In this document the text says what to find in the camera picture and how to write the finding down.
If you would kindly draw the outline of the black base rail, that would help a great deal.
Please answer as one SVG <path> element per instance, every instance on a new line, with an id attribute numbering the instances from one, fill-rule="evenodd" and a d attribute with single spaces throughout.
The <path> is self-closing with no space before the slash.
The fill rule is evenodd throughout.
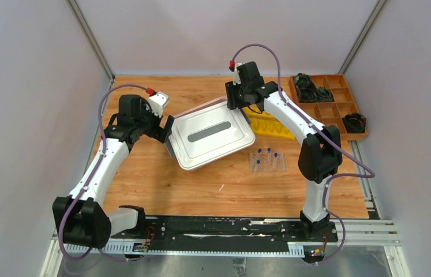
<path id="1" fill-rule="evenodd" d="M 210 216 L 149 216 L 142 230 L 114 234 L 105 247 L 124 239 L 117 252 L 187 256 L 290 256 L 315 263 L 328 244 L 338 241 L 336 226 L 325 219 L 312 227 L 300 219 Z"/>

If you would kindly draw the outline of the yellow test tube rack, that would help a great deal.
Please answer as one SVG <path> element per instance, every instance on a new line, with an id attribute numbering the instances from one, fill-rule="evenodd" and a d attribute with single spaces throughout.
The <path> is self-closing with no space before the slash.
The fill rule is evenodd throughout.
<path id="1" fill-rule="evenodd" d="M 295 140 L 294 135 L 267 112 L 263 111 L 261 114 L 255 113 L 250 107 L 243 108 L 243 111 L 249 117 L 250 127 L 255 134 Z"/>

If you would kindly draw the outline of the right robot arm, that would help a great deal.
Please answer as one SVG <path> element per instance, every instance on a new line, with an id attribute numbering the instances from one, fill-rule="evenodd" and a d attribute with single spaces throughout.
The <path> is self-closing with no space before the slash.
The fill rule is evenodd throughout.
<path id="1" fill-rule="evenodd" d="M 328 181 L 342 164 L 340 132 L 325 126 L 299 108 L 279 83 L 265 82 L 255 62 L 230 61 L 232 81 L 225 84 L 230 110 L 255 105 L 272 115 L 300 143 L 298 168 L 306 179 L 306 197 L 296 231 L 308 240 L 322 238 L 329 226 Z"/>

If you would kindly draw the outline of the wooden compartment tray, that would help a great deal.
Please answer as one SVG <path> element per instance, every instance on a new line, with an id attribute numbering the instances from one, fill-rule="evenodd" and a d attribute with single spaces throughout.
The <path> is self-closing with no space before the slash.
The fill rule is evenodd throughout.
<path id="1" fill-rule="evenodd" d="M 345 116 L 359 113 L 360 110 L 343 74 L 314 74 L 310 77 L 317 88 L 325 87 L 333 94 L 333 102 L 301 102 L 297 96 L 294 78 L 294 76 L 290 76 L 287 81 L 290 88 L 289 94 L 296 105 L 303 109 L 303 111 L 325 125 L 335 125 L 338 127 L 342 140 L 359 141 L 364 140 L 368 136 L 367 130 L 362 133 L 350 133 L 346 129 L 343 121 Z"/>

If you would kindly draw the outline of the rolled green tie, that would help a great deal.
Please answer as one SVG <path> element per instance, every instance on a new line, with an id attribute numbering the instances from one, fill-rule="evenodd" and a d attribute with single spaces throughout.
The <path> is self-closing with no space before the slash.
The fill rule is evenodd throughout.
<path id="1" fill-rule="evenodd" d="M 318 87 L 317 89 L 317 101 L 318 102 L 333 102 L 333 94 L 326 87 Z"/>

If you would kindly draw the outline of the clear acrylic tube rack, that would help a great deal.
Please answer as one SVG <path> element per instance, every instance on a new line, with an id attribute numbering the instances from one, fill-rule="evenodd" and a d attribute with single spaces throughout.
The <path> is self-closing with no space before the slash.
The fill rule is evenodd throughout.
<path id="1" fill-rule="evenodd" d="M 272 167 L 272 159 L 270 162 L 267 161 L 267 153 L 262 152 L 260 156 L 260 165 L 258 167 L 257 172 L 253 171 L 254 164 L 256 162 L 256 152 L 249 154 L 249 171 L 251 173 L 284 173 L 286 170 L 286 162 L 283 154 L 278 153 L 278 163 L 276 168 Z"/>

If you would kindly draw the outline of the rolled black tie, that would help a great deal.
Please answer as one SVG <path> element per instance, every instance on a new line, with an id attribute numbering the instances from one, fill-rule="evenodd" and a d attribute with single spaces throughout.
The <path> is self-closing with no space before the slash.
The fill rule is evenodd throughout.
<path id="1" fill-rule="evenodd" d="M 364 133 L 367 119 L 360 113 L 347 114 L 342 118 L 347 133 Z"/>

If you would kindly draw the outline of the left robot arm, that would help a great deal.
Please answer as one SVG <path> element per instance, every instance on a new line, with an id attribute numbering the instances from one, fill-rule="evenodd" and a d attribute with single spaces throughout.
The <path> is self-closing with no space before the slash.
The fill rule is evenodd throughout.
<path id="1" fill-rule="evenodd" d="M 133 238 L 147 232 L 143 208 L 122 205 L 105 212 L 103 203 L 120 165 L 141 136 L 164 144 L 171 134 L 174 117 L 161 126 L 164 108 L 170 98 L 155 92 L 145 99 L 140 95 L 119 98 L 118 112 L 113 114 L 102 133 L 99 149 L 82 179 L 66 197 L 57 197 L 52 205 L 58 236 L 63 244 L 101 249 L 110 237 L 126 231 Z"/>

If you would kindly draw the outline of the pink plastic bin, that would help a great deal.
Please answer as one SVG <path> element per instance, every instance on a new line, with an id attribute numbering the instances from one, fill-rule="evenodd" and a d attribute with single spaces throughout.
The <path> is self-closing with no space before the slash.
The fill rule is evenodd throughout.
<path id="1" fill-rule="evenodd" d="M 220 135 L 233 126 L 226 104 L 221 96 L 174 116 L 166 147 L 182 169 L 193 171 L 223 157 Z"/>

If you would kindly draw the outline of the white bin lid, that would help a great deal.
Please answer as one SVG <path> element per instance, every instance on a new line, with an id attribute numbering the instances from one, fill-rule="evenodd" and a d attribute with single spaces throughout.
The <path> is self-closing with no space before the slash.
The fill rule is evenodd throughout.
<path id="1" fill-rule="evenodd" d="M 180 168 L 193 171 L 255 141 L 245 112 L 230 110 L 222 96 L 176 115 L 166 148 Z"/>

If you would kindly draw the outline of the rolled dark tie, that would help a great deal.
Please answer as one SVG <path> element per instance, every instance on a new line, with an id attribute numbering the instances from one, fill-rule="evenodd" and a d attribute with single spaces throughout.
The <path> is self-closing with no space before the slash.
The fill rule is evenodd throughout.
<path id="1" fill-rule="evenodd" d="M 298 73 L 294 77 L 297 98 L 301 103 L 317 102 L 317 92 L 311 77 L 305 73 Z"/>

